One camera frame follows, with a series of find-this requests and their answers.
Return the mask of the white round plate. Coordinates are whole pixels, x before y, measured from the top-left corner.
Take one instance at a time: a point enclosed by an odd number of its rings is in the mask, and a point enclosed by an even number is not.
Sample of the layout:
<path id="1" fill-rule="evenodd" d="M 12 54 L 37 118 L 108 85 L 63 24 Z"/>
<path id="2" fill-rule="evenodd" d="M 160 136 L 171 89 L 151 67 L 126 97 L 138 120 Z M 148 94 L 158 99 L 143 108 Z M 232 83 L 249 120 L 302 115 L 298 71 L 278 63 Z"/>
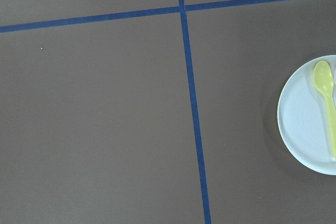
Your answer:
<path id="1" fill-rule="evenodd" d="M 277 121 L 281 138 L 295 159 L 315 172 L 335 175 L 326 103 L 313 85 L 313 70 L 319 61 L 326 61 L 335 73 L 334 55 L 299 67 L 281 91 Z"/>

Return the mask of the pink plastic spoon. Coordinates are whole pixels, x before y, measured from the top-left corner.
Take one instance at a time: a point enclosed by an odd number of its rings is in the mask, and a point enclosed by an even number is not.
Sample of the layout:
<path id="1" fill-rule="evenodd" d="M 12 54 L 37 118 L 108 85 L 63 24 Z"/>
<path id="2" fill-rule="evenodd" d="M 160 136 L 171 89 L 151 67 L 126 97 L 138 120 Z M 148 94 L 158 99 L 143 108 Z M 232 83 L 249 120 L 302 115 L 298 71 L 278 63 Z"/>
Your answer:
<path id="1" fill-rule="evenodd" d="M 334 66 L 334 70 L 333 70 L 333 81 L 334 81 L 333 100 L 334 100 L 334 105 L 335 105 L 336 104 L 336 66 Z"/>

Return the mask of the yellow plastic spoon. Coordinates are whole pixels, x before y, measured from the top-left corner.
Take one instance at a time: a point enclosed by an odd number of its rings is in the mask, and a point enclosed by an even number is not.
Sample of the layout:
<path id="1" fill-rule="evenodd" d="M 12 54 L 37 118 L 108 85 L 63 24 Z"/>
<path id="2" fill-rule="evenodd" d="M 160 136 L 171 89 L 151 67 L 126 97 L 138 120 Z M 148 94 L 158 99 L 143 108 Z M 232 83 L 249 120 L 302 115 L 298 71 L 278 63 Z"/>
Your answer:
<path id="1" fill-rule="evenodd" d="M 332 158 L 335 159 L 335 105 L 333 99 L 334 78 L 331 67 L 327 61 L 317 62 L 313 70 L 313 84 L 315 89 L 325 100 L 328 127 L 330 135 L 330 148 Z"/>

